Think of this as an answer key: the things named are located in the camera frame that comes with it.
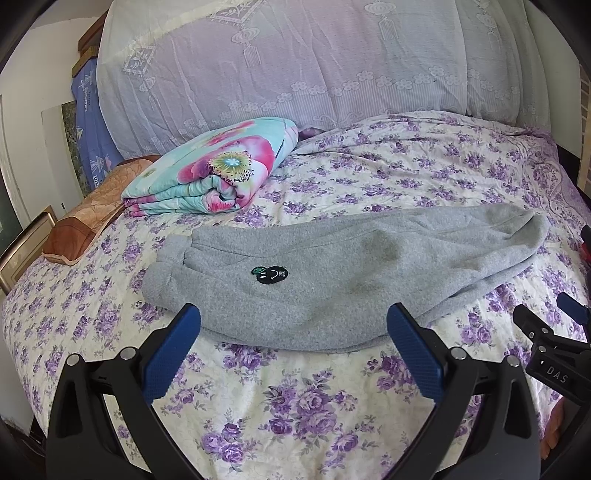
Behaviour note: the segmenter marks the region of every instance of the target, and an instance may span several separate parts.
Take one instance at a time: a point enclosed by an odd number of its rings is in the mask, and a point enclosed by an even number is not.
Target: person's hand
[[[544,438],[540,441],[540,456],[546,460],[550,450],[556,448],[560,440],[560,426],[564,420],[564,397],[558,400],[558,403],[550,413],[548,425],[544,430]]]

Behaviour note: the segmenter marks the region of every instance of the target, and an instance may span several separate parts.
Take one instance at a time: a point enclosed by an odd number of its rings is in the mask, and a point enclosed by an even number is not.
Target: wooden headboard
[[[78,72],[80,72],[87,61],[99,55],[100,38],[103,34],[103,27],[105,26],[105,19],[107,18],[108,12],[107,10],[102,14],[78,41],[80,60],[72,68],[72,78],[78,75]]]

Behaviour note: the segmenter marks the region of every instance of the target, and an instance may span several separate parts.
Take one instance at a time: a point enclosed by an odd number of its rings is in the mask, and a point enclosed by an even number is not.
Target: blue gripper pad
[[[173,320],[168,335],[144,368],[142,393],[148,404],[166,395],[174,376],[201,330],[201,314],[186,304]]]
[[[444,396],[443,367],[429,350],[408,317],[392,305],[386,317],[388,334],[402,355],[423,397],[441,402]]]
[[[589,319],[587,309],[568,293],[562,292],[558,294],[556,297],[556,306],[579,325],[587,325]]]

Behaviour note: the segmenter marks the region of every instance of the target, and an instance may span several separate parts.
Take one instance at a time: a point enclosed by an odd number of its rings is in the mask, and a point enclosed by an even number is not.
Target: folded blanket
[[[132,216],[238,210],[297,139],[296,125],[275,117],[204,133],[162,156],[122,198]]]
[[[425,326],[481,298],[527,268],[547,232],[508,204],[204,226],[166,239],[142,292],[173,312],[193,303],[213,339],[352,351],[387,338],[393,303]]]

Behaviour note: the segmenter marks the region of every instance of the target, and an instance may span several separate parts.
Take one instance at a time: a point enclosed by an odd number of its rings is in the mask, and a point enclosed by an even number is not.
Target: wooden frame
[[[41,249],[56,224],[51,206],[43,210],[18,235],[0,257],[0,288],[8,295],[25,270],[41,255]]]
[[[103,27],[105,26],[105,19],[107,18],[107,10],[102,14],[96,22],[81,36],[78,41],[78,52],[82,55],[89,47],[98,47],[100,45],[100,38],[103,34]]]
[[[95,59],[98,56],[99,56],[99,47],[98,46],[88,47],[86,49],[86,51],[80,57],[80,60],[78,60],[76,62],[76,65],[74,65],[74,68],[72,68],[72,78],[76,78],[76,75],[78,75],[80,73],[80,71],[82,70],[84,65],[86,65],[87,61],[89,61],[90,59]]]

